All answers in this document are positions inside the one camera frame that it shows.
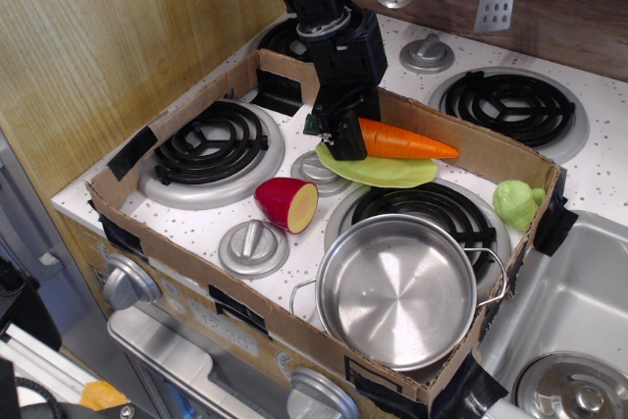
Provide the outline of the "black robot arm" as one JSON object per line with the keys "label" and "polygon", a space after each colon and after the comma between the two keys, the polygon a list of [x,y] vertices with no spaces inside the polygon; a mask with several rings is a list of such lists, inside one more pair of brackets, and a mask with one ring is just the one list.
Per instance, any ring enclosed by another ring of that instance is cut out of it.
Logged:
{"label": "black robot arm", "polygon": [[284,0],[320,83],[313,117],[339,161],[367,157],[361,118],[381,118],[378,86],[388,67],[377,15],[354,0]]}

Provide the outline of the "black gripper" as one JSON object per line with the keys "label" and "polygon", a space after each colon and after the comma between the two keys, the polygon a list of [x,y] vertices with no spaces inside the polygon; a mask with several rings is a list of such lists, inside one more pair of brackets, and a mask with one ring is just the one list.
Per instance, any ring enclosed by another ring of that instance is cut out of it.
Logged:
{"label": "black gripper", "polygon": [[377,15],[346,8],[329,24],[300,23],[296,30],[320,83],[315,113],[321,142],[338,161],[364,160],[358,116],[381,120],[378,86],[388,67]]}

